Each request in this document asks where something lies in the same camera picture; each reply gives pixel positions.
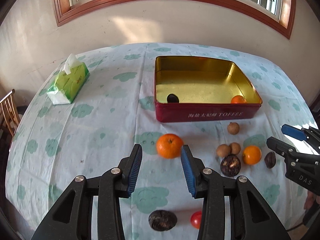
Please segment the person right hand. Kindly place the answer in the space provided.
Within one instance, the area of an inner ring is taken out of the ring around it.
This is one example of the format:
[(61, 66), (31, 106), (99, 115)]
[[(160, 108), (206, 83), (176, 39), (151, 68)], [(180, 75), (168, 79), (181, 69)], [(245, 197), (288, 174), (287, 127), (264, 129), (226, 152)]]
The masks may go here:
[(320, 204), (320, 196), (308, 191), (307, 198), (304, 203), (304, 210), (309, 210), (313, 206), (314, 202)]

